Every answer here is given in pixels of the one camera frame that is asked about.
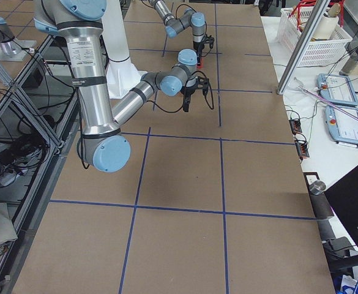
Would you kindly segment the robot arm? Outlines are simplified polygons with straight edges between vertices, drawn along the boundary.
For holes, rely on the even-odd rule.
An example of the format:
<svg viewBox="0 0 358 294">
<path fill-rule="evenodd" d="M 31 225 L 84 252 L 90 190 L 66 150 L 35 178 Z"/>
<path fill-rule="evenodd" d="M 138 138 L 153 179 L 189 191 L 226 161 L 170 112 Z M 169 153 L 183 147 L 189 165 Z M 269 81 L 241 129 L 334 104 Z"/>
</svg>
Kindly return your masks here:
<svg viewBox="0 0 358 294">
<path fill-rule="evenodd" d="M 197 55 L 197 67 L 201 67 L 204 42 L 206 41 L 206 21 L 204 14 L 189 7 L 181 17 L 176 17 L 165 1 L 150 0 L 148 3 L 158 13 L 165 26 L 167 36 L 172 39 L 187 28 L 192 29 L 193 49 Z"/>
<path fill-rule="evenodd" d="M 175 96 L 196 81 L 198 55 L 179 52 L 167 72 L 132 64 L 119 1 L 36 1 L 39 31 L 65 38 L 83 117 L 78 155 L 85 165 L 116 172 L 128 161 L 125 124 L 156 92 Z"/>
</svg>

